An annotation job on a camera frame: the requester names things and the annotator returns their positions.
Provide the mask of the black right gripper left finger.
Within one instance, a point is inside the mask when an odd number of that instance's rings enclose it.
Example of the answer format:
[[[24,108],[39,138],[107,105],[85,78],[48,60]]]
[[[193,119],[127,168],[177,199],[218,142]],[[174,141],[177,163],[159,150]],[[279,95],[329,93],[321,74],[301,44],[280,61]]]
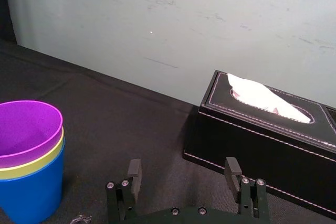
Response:
[[[130,160],[127,177],[119,182],[107,182],[108,223],[119,223],[138,216],[136,203],[142,181],[142,163],[139,158]]]

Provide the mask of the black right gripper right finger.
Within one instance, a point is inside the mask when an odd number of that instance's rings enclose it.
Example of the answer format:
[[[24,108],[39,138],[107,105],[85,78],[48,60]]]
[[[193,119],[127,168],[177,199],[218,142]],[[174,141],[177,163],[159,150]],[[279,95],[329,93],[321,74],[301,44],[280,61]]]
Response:
[[[244,176],[234,157],[225,159],[224,176],[238,204],[238,215],[245,221],[269,221],[269,207],[266,182],[263,179],[251,180]]]

